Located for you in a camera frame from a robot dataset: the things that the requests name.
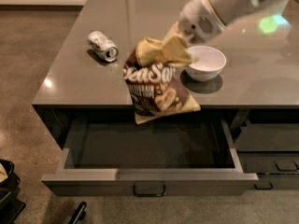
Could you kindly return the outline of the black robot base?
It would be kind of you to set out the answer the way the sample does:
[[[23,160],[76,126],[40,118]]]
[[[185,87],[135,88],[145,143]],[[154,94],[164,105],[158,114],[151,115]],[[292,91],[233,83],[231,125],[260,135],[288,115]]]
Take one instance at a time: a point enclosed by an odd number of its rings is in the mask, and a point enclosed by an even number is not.
[[[21,183],[12,161],[0,160],[0,224],[15,224],[26,204],[18,198]]]

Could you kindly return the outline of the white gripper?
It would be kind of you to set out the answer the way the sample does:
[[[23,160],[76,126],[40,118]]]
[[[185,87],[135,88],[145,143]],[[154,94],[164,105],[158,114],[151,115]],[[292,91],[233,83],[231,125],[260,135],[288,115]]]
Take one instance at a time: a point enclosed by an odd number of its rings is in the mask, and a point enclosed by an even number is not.
[[[221,34],[226,24],[217,14],[210,0],[190,0],[181,10],[176,21],[166,33],[162,54],[175,67],[187,66],[198,58],[188,52],[183,36],[192,44],[203,44]]]

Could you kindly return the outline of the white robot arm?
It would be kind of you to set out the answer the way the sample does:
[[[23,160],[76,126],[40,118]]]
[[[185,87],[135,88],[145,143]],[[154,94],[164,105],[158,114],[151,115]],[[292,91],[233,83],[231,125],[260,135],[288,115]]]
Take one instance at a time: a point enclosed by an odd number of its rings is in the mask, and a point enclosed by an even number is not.
[[[196,61],[188,43],[203,44],[223,33],[237,19],[261,10],[272,0],[190,0],[164,38],[163,57],[173,66]]]

